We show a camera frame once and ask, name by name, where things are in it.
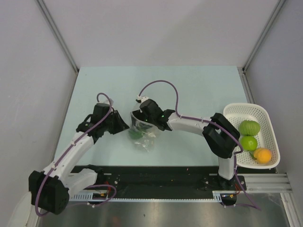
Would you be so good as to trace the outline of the orange fake fruit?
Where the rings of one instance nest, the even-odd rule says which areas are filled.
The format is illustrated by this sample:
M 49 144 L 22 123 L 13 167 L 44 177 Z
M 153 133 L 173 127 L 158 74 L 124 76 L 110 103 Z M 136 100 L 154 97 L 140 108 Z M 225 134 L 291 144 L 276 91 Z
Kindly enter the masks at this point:
M 249 154 L 252 159 L 254 159 L 260 164 L 266 164 L 272 158 L 272 152 L 267 148 L 258 148 L 254 151 L 249 151 Z

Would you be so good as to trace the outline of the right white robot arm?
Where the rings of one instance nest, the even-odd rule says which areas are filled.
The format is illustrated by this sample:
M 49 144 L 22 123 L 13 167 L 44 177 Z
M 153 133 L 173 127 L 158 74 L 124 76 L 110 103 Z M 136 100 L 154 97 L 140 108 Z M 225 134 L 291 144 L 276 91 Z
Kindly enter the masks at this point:
M 152 99 L 138 100 L 130 113 L 134 136 L 144 136 L 156 131 L 185 131 L 204 137 L 210 150 L 218 157 L 218 184 L 224 190 L 235 185 L 234 155 L 240 133 L 221 114 L 210 118 L 178 116 L 172 109 L 162 110 Z

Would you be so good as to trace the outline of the light green fake fruit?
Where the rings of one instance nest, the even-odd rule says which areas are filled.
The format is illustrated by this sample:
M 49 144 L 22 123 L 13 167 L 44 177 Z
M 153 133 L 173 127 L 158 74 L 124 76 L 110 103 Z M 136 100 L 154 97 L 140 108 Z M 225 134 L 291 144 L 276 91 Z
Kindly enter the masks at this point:
M 243 136 L 256 136 L 260 132 L 260 125 L 256 121 L 244 120 L 239 125 L 239 132 Z

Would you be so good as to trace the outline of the dark green fake pepper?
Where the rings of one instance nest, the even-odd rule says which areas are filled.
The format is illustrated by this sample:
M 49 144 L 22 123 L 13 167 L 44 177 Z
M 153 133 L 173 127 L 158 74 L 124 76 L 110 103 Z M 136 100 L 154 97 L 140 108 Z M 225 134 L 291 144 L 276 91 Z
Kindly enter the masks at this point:
M 136 129 L 129 129 L 128 130 L 129 137 L 133 140 L 138 140 L 144 136 L 144 132 Z

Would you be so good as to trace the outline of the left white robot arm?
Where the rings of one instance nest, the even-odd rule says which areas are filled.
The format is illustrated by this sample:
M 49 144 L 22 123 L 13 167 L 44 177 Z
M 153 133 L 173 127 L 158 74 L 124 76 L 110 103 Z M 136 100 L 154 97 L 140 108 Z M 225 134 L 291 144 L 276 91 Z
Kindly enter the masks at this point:
M 115 135 L 129 127 L 119 112 L 112 107 L 112 101 L 97 103 L 76 129 L 67 148 L 41 172 L 33 171 L 28 179 L 31 203 L 36 214 L 43 216 L 39 209 L 60 214 L 69 199 L 80 191 L 92 186 L 101 188 L 105 183 L 102 170 L 88 165 L 73 177 L 69 174 L 82 156 L 93 147 L 106 132 Z

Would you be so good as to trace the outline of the green fake apple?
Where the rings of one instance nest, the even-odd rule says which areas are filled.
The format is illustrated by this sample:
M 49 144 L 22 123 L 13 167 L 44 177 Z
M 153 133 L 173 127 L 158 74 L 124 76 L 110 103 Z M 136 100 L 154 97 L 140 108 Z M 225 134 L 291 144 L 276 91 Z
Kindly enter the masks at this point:
M 246 151 L 254 151 L 257 149 L 258 141 L 253 136 L 243 136 L 240 144 Z

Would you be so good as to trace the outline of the clear polka dot zip bag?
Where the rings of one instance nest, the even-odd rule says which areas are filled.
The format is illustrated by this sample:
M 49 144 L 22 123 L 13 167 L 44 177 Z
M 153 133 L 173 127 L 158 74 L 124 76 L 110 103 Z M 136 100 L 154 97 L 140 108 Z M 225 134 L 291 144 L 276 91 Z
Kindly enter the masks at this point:
M 144 136 L 138 140 L 133 140 L 130 137 L 130 141 L 133 143 L 134 147 L 137 150 L 149 152 L 154 148 L 155 140 L 161 134 L 161 131 L 156 127 L 148 127 L 148 126 L 132 126 L 132 123 L 129 126 L 129 129 L 136 129 L 144 132 Z

